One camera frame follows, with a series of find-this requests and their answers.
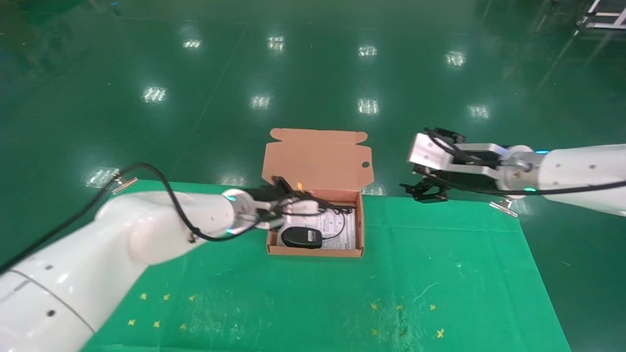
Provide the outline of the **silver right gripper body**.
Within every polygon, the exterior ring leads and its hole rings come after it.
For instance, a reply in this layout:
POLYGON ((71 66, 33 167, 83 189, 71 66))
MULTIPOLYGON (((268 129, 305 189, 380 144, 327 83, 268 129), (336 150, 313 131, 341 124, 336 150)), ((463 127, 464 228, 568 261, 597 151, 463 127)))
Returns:
POLYGON ((507 184, 516 170, 513 155, 512 147, 465 143, 452 131, 424 131, 415 135, 407 161, 414 174, 431 180, 433 189, 519 193, 507 184))

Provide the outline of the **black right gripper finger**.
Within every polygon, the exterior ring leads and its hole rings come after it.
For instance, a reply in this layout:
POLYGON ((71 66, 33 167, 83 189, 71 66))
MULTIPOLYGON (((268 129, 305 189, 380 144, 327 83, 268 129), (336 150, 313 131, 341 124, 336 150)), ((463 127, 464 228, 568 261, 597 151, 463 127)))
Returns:
POLYGON ((429 178, 422 178, 420 182, 410 185, 408 183, 400 183, 405 193, 412 196, 412 198, 424 198, 425 195, 432 189, 433 183, 429 178))
POLYGON ((416 189, 413 191, 413 199, 420 203, 447 202, 447 189, 416 189))

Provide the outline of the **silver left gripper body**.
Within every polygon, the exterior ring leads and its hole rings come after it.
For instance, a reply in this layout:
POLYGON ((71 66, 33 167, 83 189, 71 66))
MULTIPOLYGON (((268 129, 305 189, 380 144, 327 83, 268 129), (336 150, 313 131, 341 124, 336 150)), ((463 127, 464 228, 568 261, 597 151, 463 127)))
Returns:
POLYGON ((293 189, 282 176, 271 176, 266 185, 248 189, 256 207, 253 225, 257 229, 276 230, 289 216, 317 216, 319 203, 311 194, 293 189))

